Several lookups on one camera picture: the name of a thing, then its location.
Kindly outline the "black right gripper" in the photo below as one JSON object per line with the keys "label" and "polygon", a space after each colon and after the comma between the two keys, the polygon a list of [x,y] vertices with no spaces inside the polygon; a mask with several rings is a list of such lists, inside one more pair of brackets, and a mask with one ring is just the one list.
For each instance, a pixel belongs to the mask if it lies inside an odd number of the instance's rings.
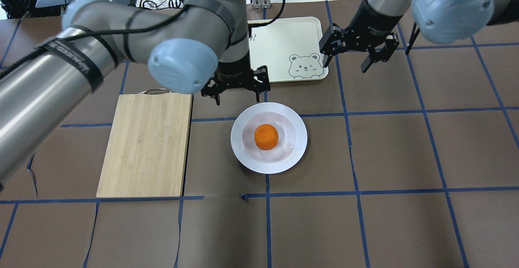
{"label": "black right gripper", "polygon": [[373,64],[387,62],[399,44],[400,40],[393,32],[388,36],[374,37],[331,24],[319,41],[319,48],[323,54],[324,68],[328,68],[332,58],[338,54],[348,51],[368,52],[369,55],[361,64],[361,72],[366,73]]}

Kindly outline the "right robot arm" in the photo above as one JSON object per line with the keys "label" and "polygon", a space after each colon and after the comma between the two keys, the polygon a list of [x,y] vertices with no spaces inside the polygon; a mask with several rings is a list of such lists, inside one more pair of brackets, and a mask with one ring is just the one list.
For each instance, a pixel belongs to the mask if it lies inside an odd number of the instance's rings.
{"label": "right robot arm", "polygon": [[393,29],[406,11],[414,20],[410,49],[420,34],[434,44],[452,44],[485,26],[517,22],[518,0],[361,0],[346,28],[331,24],[324,32],[319,42],[323,67],[348,51],[368,53],[362,72],[388,61],[400,44]]}

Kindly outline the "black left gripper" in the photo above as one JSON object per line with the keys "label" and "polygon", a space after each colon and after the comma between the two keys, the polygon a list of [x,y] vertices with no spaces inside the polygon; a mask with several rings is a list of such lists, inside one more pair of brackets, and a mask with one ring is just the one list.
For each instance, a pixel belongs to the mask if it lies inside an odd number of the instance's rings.
{"label": "black left gripper", "polygon": [[267,66],[260,66],[256,70],[232,70],[219,66],[214,76],[201,90],[202,96],[213,97],[216,105],[221,105],[220,94],[228,89],[243,88],[255,93],[256,102],[260,102],[262,92],[269,92],[271,85]]}

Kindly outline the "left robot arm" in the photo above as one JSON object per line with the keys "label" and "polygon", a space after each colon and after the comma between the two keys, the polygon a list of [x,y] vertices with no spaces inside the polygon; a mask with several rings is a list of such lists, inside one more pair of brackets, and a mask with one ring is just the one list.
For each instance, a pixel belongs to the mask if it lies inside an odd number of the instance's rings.
{"label": "left robot arm", "polygon": [[76,0],[62,31],[1,72],[1,186],[123,62],[144,64],[178,94],[219,103],[228,89],[270,91],[253,69],[245,0],[183,0],[174,15],[108,0]]}

